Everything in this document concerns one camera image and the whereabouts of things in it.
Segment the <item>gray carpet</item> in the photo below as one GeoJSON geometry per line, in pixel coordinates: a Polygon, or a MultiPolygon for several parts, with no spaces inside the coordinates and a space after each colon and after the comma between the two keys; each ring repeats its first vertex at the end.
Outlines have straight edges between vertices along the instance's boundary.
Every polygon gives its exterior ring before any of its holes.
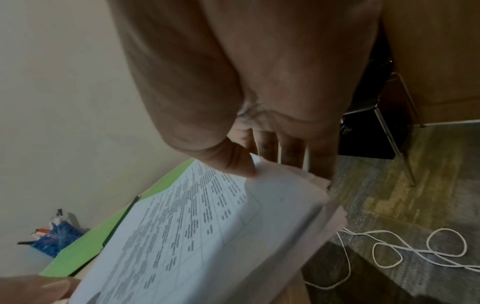
{"type": "MultiPolygon", "coordinates": [[[[348,212],[349,228],[391,230],[425,249],[432,231],[452,228],[468,243],[467,254],[456,261],[480,264],[480,124],[415,128],[408,153],[416,187],[409,186],[397,159],[340,157],[332,195],[348,212]]],[[[480,273],[435,266],[408,252],[402,252],[401,265],[380,269],[372,260],[373,240],[342,237],[352,277],[331,291],[308,287],[312,303],[480,303],[480,273]]],[[[393,237],[380,238],[399,244],[393,237]]],[[[448,232],[431,243],[449,253],[462,249],[460,239],[448,232]]],[[[377,249],[377,256],[380,264],[397,260],[388,248],[377,249]]],[[[318,285],[330,285],[347,271],[337,239],[303,269],[305,279],[318,285]]]]}

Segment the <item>metal chair leg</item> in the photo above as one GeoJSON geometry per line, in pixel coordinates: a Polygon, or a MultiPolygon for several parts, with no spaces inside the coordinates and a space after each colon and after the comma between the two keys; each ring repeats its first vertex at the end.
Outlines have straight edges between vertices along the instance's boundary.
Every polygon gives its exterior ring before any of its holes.
{"type": "Polygon", "coordinates": [[[410,95],[410,91],[407,87],[407,84],[405,83],[404,78],[398,72],[392,72],[391,75],[396,76],[400,80],[401,86],[403,87],[403,90],[405,91],[405,93],[408,97],[408,103],[410,104],[411,109],[413,110],[413,113],[415,113],[416,119],[418,120],[418,123],[420,124],[420,127],[424,128],[425,125],[423,124],[422,120],[420,119],[419,112],[417,110],[417,107],[414,104],[414,100],[412,99],[412,96],[410,95]]]}
{"type": "Polygon", "coordinates": [[[405,172],[405,175],[407,176],[407,178],[410,180],[410,185],[412,187],[415,187],[416,183],[414,179],[414,174],[412,173],[412,168],[410,168],[410,165],[407,163],[407,159],[405,158],[405,155],[401,153],[400,149],[398,148],[397,143],[395,142],[393,135],[390,133],[387,123],[385,122],[385,119],[382,116],[379,108],[375,108],[375,114],[378,117],[378,121],[380,121],[381,127],[383,128],[383,131],[385,132],[391,147],[395,151],[395,154],[397,155],[397,157],[400,159],[400,163],[401,163],[401,166],[403,167],[403,171],[405,172]]]}

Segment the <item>blue container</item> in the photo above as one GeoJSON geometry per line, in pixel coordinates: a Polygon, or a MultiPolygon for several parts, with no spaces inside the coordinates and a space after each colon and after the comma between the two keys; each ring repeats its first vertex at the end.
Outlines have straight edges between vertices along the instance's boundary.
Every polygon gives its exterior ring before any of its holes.
{"type": "Polygon", "coordinates": [[[72,225],[63,222],[54,227],[49,233],[42,236],[41,239],[31,245],[31,247],[49,255],[56,257],[58,253],[76,241],[82,233],[76,230],[72,225]]]}

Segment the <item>white cable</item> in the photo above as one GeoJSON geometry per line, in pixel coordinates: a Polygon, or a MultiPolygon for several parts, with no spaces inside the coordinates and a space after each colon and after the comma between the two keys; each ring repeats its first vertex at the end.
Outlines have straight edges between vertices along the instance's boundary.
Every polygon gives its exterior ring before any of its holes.
{"type": "MultiPolygon", "coordinates": [[[[449,228],[440,228],[440,229],[437,229],[435,230],[434,232],[432,232],[428,238],[426,239],[426,247],[428,249],[415,249],[413,248],[412,246],[410,246],[407,242],[405,242],[400,236],[398,236],[397,234],[391,232],[391,231],[388,231],[388,230],[373,230],[373,231],[367,231],[367,232],[363,232],[363,233],[355,233],[351,230],[348,230],[348,229],[342,229],[340,230],[339,232],[343,232],[343,233],[346,233],[346,234],[350,234],[352,236],[361,236],[361,235],[364,235],[364,236],[368,236],[374,240],[376,240],[376,243],[373,244],[373,247],[371,248],[371,255],[372,255],[372,258],[373,258],[373,261],[375,262],[375,264],[380,267],[380,268],[393,268],[393,267],[396,267],[398,265],[400,265],[400,263],[403,262],[404,260],[404,257],[402,256],[402,254],[400,253],[400,250],[405,250],[405,251],[410,251],[410,252],[413,252],[415,253],[416,255],[418,255],[419,257],[421,257],[422,259],[426,260],[427,262],[433,264],[433,265],[437,265],[437,266],[441,266],[441,267],[450,267],[450,268],[464,268],[466,270],[470,270],[470,271],[474,271],[474,272],[479,272],[480,273],[480,265],[463,265],[463,264],[460,264],[460,263],[457,263],[455,261],[452,261],[447,257],[461,257],[461,256],[464,256],[467,252],[467,241],[465,240],[465,238],[460,234],[458,233],[457,231],[453,230],[453,229],[449,229],[449,228]],[[450,231],[450,232],[453,232],[455,233],[456,235],[458,235],[461,239],[461,241],[463,242],[463,250],[461,253],[459,254],[450,254],[450,253],[444,253],[444,252],[439,252],[439,251],[435,251],[435,250],[432,250],[432,248],[430,247],[430,240],[431,238],[437,233],[437,232],[440,232],[440,231],[450,231]],[[371,234],[375,234],[375,233],[390,233],[390,234],[393,234],[396,238],[398,238],[400,240],[400,242],[402,242],[405,246],[398,246],[398,245],[392,245],[392,244],[389,244],[385,241],[382,241],[380,239],[377,239],[373,236],[371,236],[371,234]],[[377,246],[386,246],[386,247],[390,247],[391,249],[395,250],[395,252],[399,255],[400,257],[400,260],[398,260],[397,262],[393,263],[392,265],[380,265],[378,262],[377,262],[377,259],[375,257],[375,248],[377,246]],[[435,262],[431,259],[429,259],[428,257],[422,255],[421,253],[425,253],[425,254],[433,254],[435,255],[436,257],[448,262],[449,264],[443,264],[443,263],[438,263],[438,262],[435,262]]],[[[345,252],[345,256],[346,256],[346,260],[348,261],[348,274],[346,275],[345,278],[343,278],[342,280],[340,280],[339,282],[331,285],[331,286],[318,286],[318,285],[315,285],[315,284],[312,284],[310,282],[305,282],[305,284],[307,285],[310,285],[312,287],[315,287],[317,289],[320,289],[320,290],[330,290],[330,289],[333,289],[337,286],[339,286],[340,284],[344,283],[346,280],[348,280],[350,278],[350,275],[352,274],[352,266],[350,265],[350,259],[349,259],[349,256],[347,254],[347,250],[345,249],[345,245],[344,245],[344,242],[342,241],[342,238],[340,237],[340,234],[337,232],[337,236],[338,238],[340,239],[340,243],[341,243],[341,246],[343,247],[343,251],[345,252]]]]}

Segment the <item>white wall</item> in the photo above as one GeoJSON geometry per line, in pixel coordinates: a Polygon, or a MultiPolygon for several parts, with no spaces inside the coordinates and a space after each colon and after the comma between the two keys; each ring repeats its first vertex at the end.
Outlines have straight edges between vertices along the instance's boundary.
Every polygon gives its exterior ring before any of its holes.
{"type": "Polygon", "coordinates": [[[149,120],[104,1],[2,1],[0,275],[49,263],[15,243],[57,208],[93,227],[185,159],[149,120]]]}

